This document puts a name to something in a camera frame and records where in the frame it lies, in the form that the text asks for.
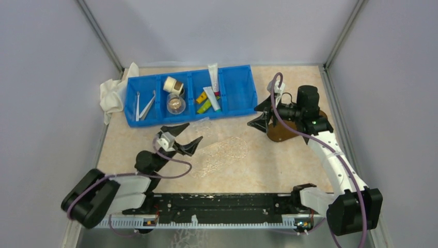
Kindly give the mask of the white ceramic cup cork base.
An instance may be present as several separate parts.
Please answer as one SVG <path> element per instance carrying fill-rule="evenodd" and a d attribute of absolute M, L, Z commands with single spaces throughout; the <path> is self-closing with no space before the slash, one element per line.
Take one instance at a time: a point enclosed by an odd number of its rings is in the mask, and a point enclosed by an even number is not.
<path fill-rule="evenodd" d="M 168 76 L 164 81 L 163 90 L 170 94 L 182 95 L 184 92 L 184 84 L 181 81 Z"/>

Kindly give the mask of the white toothpaste teal cap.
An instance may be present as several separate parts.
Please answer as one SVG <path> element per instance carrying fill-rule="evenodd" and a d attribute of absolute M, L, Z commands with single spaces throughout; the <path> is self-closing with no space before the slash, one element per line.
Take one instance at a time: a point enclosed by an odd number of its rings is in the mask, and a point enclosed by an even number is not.
<path fill-rule="evenodd" d="M 208 97 L 208 99 L 209 99 L 209 101 L 211 103 L 211 106 L 213 107 L 214 111 L 215 112 L 221 112 L 222 109 L 221 109 L 221 107 L 220 107 L 220 105 L 219 105 L 219 103 L 217 101 L 216 95 L 214 94 L 214 91 L 213 91 L 212 87 L 211 86 L 204 87 L 203 90 L 206 93 L 206 95 L 207 95 L 207 97 Z"/>

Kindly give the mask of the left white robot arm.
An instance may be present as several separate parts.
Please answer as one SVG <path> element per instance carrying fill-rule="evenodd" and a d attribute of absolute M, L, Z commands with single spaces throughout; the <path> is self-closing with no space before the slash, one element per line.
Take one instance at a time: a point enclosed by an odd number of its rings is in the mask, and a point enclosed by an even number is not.
<path fill-rule="evenodd" d="M 140 151 L 135 158 L 135 172 L 105 174 L 97 168 L 91 169 L 65 196 L 61 210 L 67 218 L 79 222 L 83 227 L 96 227 L 105 217 L 124 210 L 137 209 L 150 213 L 155 200 L 148 196 L 162 179 L 178 179 L 193 168 L 187 161 L 175 159 L 175 155 L 193 156 L 203 137 L 188 144 L 176 141 L 189 123 L 178 126 L 162 126 L 152 140 L 152 151 Z M 176 162 L 188 169 L 176 176 L 162 176 L 159 171 L 168 163 Z"/>

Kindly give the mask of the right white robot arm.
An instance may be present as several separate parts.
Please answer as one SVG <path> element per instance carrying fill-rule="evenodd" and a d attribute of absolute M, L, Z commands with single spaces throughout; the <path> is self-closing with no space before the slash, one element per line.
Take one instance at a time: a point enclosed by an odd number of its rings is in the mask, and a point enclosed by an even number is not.
<path fill-rule="evenodd" d="M 327 114 L 319 107 L 315 86 L 298 88 L 296 102 L 283 103 L 284 87 L 267 87 L 270 96 L 254 108 L 261 116 L 248 126 L 266 133 L 274 142 L 284 142 L 301 136 L 320 159 L 333 192 L 325 193 L 308 183 L 295 186 L 291 207 L 297 213 L 308 208 L 324 214 L 331 232 L 336 236 L 377 227 L 383 196 L 371 189 L 354 171 L 340 149 Z"/>

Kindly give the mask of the clear glass cup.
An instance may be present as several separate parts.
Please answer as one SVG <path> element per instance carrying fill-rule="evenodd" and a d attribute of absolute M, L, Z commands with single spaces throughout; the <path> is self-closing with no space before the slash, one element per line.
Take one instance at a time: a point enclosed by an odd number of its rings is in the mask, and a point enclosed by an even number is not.
<path fill-rule="evenodd" d="M 186 109 L 185 100 L 176 94 L 169 94 L 166 99 L 167 110 L 174 115 L 182 114 Z"/>

